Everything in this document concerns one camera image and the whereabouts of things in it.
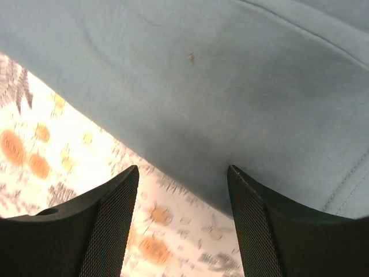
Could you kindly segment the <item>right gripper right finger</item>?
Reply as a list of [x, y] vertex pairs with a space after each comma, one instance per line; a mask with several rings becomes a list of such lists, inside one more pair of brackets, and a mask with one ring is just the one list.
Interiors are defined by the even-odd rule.
[[234, 165], [227, 181], [246, 276], [368, 275], [368, 218], [312, 209]]

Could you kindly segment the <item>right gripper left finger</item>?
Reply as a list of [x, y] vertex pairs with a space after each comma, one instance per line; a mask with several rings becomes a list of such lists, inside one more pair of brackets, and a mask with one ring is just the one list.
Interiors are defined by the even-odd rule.
[[1, 276], [120, 276], [138, 181], [133, 165], [34, 216], [1, 219]]

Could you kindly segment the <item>blue-grey t shirt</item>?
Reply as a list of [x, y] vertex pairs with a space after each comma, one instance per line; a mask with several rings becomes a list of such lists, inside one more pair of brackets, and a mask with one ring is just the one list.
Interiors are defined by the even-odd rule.
[[233, 164], [368, 215], [367, 1], [2, 1], [1, 51], [226, 214]]

